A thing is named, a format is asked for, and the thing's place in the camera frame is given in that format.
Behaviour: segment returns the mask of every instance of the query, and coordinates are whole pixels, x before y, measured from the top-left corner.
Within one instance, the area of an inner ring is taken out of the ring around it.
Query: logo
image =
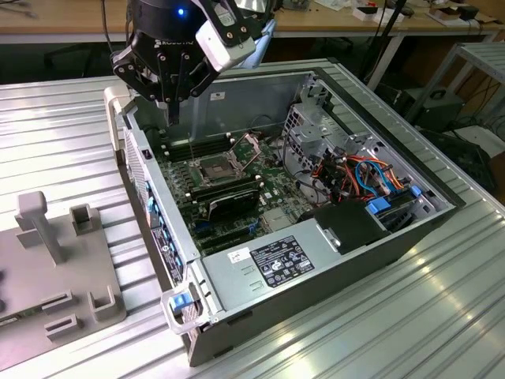
[[[155,49],[159,49],[162,45],[193,45],[195,41],[186,41],[186,42],[168,42],[162,41],[160,39],[155,39]]]

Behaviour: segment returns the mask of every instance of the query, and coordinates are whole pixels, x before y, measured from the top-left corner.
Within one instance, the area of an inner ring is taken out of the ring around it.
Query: gray 3d-printed holder
[[[47,220],[42,192],[18,209],[19,227],[0,232],[0,371],[126,316],[98,210]]]

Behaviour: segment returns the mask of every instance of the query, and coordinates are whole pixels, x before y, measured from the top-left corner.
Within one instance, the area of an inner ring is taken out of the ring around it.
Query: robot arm
[[[132,0],[129,46],[113,55],[113,71],[145,99],[179,103],[199,96],[222,71],[256,49],[264,20],[242,16],[234,0]]]

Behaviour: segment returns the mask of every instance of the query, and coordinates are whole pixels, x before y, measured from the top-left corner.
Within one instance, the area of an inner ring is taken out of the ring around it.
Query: aluminum profile table
[[[465,59],[466,64],[449,84],[449,87],[447,87],[448,91],[456,92],[456,88],[459,87],[463,79],[469,74],[472,67],[484,71],[500,84],[505,83],[505,43],[456,43],[410,108],[405,117],[407,121],[412,122],[415,119],[433,89],[439,84],[443,75],[451,68],[452,63],[457,57]],[[487,114],[487,117],[491,118],[503,107],[505,107],[505,97],[493,107]]]
[[[12,226],[16,194],[35,188],[48,216],[97,207],[128,310],[122,323],[0,377],[505,377],[505,208],[342,66],[317,62],[467,206],[395,264],[190,368],[110,148],[102,91],[116,80],[0,87],[0,227]],[[353,126],[354,114],[335,113]]]

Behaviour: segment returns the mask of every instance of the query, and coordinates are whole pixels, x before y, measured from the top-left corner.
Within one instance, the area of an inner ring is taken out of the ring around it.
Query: blue cable
[[[363,162],[360,162],[356,165],[356,168],[354,169],[354,174],[356,175],[356,179],[357,179],[357,183],[362,186],[364,189],[370,191],[371,193],[373,193],[375,195],[375,197],[377,197],[377,192],[372,188],[372,187],[369,187],[367,185],[365,185],[363,183],[363,181],[361,180],[361,176],[360,176],[360,164],[362,164]]]
[[[377,195],[377,192],[372,188],[372,187],[369,187],[369,186],[366,186],[362,180],[361,180],[361,176],[359,175],[360,172],[359,172],[359,169],[360,169],[360,164],[362,163],[367,163],[369,165],[371,165],[373,168],[376,169],[376,171],[379,173],[380,177],[382,178],[382,180],[384,181],[384,184],[387,186],[387,188],[391,191],[391,192],[396,192],[396,188],[395,186],[393,185],[393,183],[391,183],[391,181],[386,177],[386,175],[384,174],[384,172],[382,171],[382,168],[375,162],[371,162],[369,160],[363,160],[361,161],[360,163],[358,163],[356,165],[356,170],[355,170],[355,174],[356,174],[356,179],[357,179],[357,182],[359,183],[360,186],[362,186],[363,188],[365,188],[366,190],[372,192],[376,197],[378,196]]]

